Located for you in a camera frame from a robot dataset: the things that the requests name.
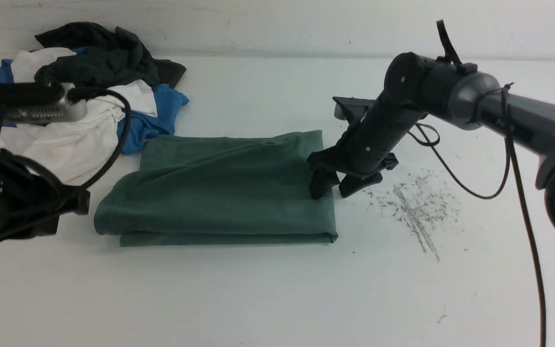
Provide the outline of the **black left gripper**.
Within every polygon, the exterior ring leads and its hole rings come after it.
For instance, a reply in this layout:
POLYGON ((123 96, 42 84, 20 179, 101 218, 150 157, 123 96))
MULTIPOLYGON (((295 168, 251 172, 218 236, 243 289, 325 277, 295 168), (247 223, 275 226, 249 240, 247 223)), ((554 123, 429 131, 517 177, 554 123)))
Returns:
POLYGON ((0 242, 57 233, 67 213, 86 215, 90 193, 63 184, 34 160, 0 149, 0 242))

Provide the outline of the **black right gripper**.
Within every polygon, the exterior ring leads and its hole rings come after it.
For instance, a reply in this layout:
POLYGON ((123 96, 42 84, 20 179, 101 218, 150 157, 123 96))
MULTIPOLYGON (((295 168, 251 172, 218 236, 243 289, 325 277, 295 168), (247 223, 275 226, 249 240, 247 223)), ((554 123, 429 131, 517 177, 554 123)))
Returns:
POLYGON ((359 123, 348 125, 334 146, 307 158, 312 170, 312 199, 321 199, 337 185, 342 198, 348 198, 382 182, 383 175, 378 172, 381 162, 423 118, 422 110, 410 103, 396 103, 386 94, 374 100, 366 116, 359 123), (340 181, 337 172, 348 175, 340 181))

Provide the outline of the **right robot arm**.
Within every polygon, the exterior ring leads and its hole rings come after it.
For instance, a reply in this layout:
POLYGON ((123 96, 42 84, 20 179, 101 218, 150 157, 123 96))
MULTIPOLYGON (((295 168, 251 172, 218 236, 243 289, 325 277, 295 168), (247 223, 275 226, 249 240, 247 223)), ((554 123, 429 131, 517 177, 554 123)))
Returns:
POLYGON ((510 95, 474 64, 454 64, 416 53, 401 53, 387 69, 383 92, 374 100, 335 97, 335 116, 348 128, 328 149, 307 161, 313 172, 310 195, 319 199, 334 186, 341 195, 378 184, 381 171, 398 161, 392 150, 426 116, 471 131, 487 127, 535 153, 535 187, 555 227, 555 105, 510 95))

